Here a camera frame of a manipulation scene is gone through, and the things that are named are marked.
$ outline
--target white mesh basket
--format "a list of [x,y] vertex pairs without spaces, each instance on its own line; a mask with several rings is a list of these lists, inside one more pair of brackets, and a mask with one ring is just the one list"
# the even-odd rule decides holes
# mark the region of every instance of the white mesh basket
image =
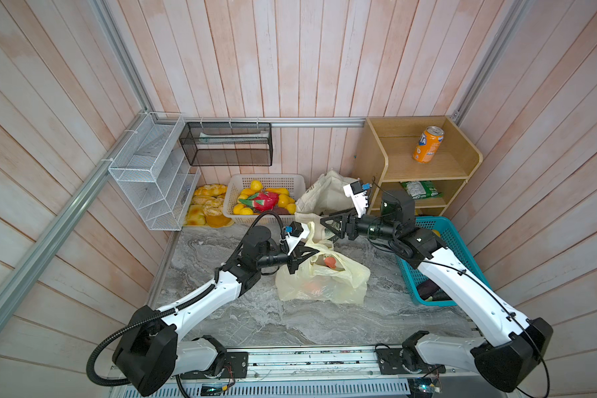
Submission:
[[[240,216],[232,214],[232,209],[237,205],[237,198],[242,190],[250,187],[250,183],[257,179],[263,184],[263,188],[287,188],[290,197],[297,201],[305,193],[305,179],[299,174],[235,174],[230,179],[228,190],[225,193],[223,202],[223,215],[230,217],[237,224],[250,225],[257,215]],[[288,226],[294,221],[293,215],[281,215],[283,223]],[[274,216],[264,216],[259,224],[270,224],[276,222]]]

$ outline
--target wooden shelf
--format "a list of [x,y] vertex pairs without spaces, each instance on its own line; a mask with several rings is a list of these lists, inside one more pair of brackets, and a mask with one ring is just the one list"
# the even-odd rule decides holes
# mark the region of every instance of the wooden shelf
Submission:
[[[444,130],[444,139],[430,163],[413,159],[422,132],[430,125]],[[441,215],[482,163],[482,154],[446,116],[367,118],[352,176],[372,178],[383,189],[402,189],[402,181],[432,180],[442,194],[416,201],[426,215]],[[370,210],[378,212],[382,192],[374,191]]]

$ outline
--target soda can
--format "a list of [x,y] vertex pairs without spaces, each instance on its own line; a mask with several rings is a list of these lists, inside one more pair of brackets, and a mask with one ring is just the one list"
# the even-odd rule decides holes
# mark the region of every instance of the soda can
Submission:
[[440,127],[431,125],[422,132],[418,146],[414,150],[414,160],[429,163],[444,138],[444,131]]

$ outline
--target blue basket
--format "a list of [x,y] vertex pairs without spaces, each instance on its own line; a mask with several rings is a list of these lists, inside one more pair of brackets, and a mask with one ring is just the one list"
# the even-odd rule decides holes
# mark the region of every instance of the blue basket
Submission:
[[[467,249],[467,245],[464,244],[462,238],[458,234],[458,231],[453,226],[451,221],[449,221],[449,219],[446,217],[431,216],[416,217],[416,225],[421,228],[435,229],[438,231],[440,233],[440,237],[447,243],[448,247],[453,250],[456,257],[462,262],[462,264],[466,265],[467,268],[469,268],[469,270],[480,279],[480,281],[489,286],[485,275],[482,274],[480,267],[478,267],[476,264],[476,260],[471,255],[469,249]],[[453,300],[424,301],[421,299],[416,287],[429,278],[422,275],[417,269],[413,269],[405,260],[401,258],[398,258],[398,266],[400,267],[400,272],[402,272],[402,278],[405,279],[407,291],[409,291],[409,295],[414,301],[417,301],[425,306],[448,307],[456,305],[456,302]]]

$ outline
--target marble countertop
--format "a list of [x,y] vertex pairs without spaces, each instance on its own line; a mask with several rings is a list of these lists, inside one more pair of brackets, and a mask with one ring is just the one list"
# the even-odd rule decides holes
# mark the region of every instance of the marble countertop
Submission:
[[[268,225],[278,237],[278,226]],[[180,298],[213,277],[247,230],[184,227],[156,306]],[[359,237],[335,250],[371,270],[362,306],[329,301],[280,301],[274,276],[262,276],[250,291],[222,306],[185,337],[211,334],[226,347],[400,344],[418,330],[443,336],[471,336],[458,307],[414,304],[393,255],[375,250]]]

